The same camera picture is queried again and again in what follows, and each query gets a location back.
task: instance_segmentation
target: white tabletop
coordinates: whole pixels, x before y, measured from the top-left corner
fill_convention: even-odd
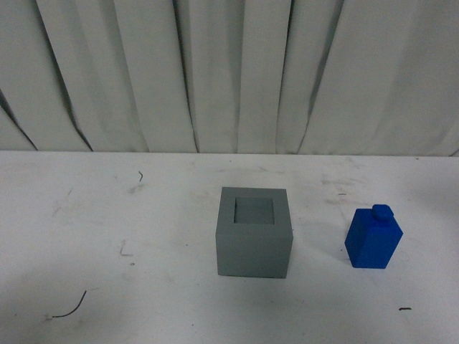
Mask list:
[[[458,158],[0,152],[1,342],[457,343],[458,171]],[[287,189],[286,279],[217,274],[222,186]],[[385,270],[354,269],[344,240],[372,204],[404,236]]]

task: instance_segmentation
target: open box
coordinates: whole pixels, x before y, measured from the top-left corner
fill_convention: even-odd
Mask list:
[[[218,274],[286,278],[293,243],[286,191],[222,188],[215,237]]]

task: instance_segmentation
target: white curtain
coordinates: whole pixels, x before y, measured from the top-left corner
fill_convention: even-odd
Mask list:
[[[0,5],[0,149],[459,155],[456,0]]]

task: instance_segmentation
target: thin wire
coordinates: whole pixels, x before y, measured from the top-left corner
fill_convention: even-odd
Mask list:
[[[85,292],[83,293],[83,296],[81,297],[81,300],[78,302],[77,307],[76,307],[72,312],[67,313],[67,314],[65,314],[65,315],[53,315],[52,317],[67,317],[68,315],[71,315],[74,311],[76,311],[76,310],[80,307],[81,302],[83,302],[83,299],[85,298],[85,295],[86,295],[86,290],[85,290]]]

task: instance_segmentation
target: blue bottle-shaped block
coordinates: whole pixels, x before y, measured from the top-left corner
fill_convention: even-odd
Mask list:
[[[357,209],[345,241],[352,266],[385,269],[402,235],[388,205]]]

